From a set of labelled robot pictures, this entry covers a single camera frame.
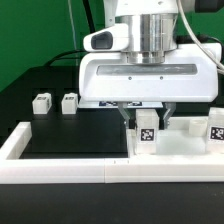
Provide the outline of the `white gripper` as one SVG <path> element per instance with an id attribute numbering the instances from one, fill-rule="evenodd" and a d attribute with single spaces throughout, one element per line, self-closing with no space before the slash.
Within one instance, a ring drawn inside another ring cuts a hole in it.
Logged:
<path id="1" fill-rule="evenodd" d="M 87 55 L 79 70 L 79 93 L 87 101 L 115 101 L 125 126 L 132 126 L 126 102 L 165 102 L 163 129 L 176 110 L 175 102 L 211 102 L 218 95 L 214 62 L 194 44 L 165 53 L 161 64 L 133 64 L 126 48 L 128 26 L 116 24 L 86 36 Z"/>

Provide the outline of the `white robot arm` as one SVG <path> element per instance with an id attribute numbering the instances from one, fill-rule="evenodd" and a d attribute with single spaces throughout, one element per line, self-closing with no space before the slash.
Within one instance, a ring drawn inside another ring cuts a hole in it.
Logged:
<path id="1" fill-rule="evenodd" d="M 105 28 L 87 35 L 79 70 L 85 101 L 115 101 L 122 115 L 132 101 L 166 105 L 211 102 L 218 95 L 221 45 L 178 44 L 175 26 L 187 12 L 216 12 L 224 0 L 103 0 Z"/>

